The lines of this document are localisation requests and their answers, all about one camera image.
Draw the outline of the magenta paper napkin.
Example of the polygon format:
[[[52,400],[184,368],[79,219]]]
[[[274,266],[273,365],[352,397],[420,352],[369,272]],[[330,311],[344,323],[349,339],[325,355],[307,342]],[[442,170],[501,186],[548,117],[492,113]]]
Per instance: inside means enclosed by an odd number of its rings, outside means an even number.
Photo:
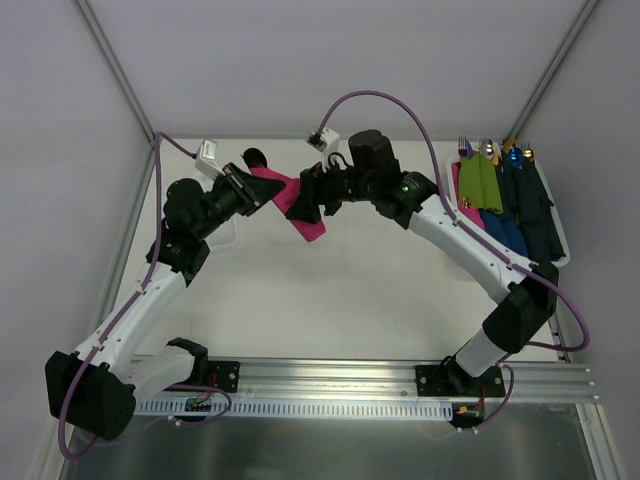
[[[300,194],[300,180],[278,173],[268,167],[250,167],[249,171],[254,176],[282,181],[285,184],[284,189],[272,199],[280,212],[285,215]],[[326,227],[322,221],[314,224],[301,220],[290,220],[290,223],[307,242],[313,242],[326,233]]]

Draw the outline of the purple metallic spoon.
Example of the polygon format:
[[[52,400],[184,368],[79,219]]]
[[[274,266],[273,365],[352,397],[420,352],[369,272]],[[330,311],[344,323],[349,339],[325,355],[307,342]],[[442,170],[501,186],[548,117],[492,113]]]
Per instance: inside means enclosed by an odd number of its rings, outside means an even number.
[[[242,158],[249,169],[268,167],[266,156],[257,148],[246,149],[242,154]]]

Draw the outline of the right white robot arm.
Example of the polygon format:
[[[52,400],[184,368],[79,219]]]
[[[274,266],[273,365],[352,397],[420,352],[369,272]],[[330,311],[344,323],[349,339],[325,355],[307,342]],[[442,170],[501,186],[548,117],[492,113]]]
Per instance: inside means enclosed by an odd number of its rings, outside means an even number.
[[[554,314],[558,269],[549,262],[529,263],[475,224],[464,223],[434,182],[401,168],[391,141],[380,131],[352,135],[349,161],[331,129],[310,134],[307,142],[322,159],[301,172],[300,192],[286,211],[289,220],[317,224],[345,202],[369,202],[381,216],[455,260],[495,302],[478,332],[425,379],[437,395],[477,393],[483,375],[520,352]]]

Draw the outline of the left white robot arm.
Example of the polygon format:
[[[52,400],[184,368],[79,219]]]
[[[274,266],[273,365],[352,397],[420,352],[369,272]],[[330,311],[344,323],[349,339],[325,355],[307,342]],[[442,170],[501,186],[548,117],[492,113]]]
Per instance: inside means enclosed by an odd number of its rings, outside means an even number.
[[[210,255],[207,237],[235,215],[252,215],[284,187],[281,180],[254,176],[233,163],[210,189],[193,178],[168,187],[156,238],[130,293],[73,352],[56,351],[45,365],[60,436],[72,425],[114,440],[138,405],[154,395],[180,385],[206,386],[208,350],[194,341],[175,338],[145,361],[132,359],[163,311],[200,272]]]

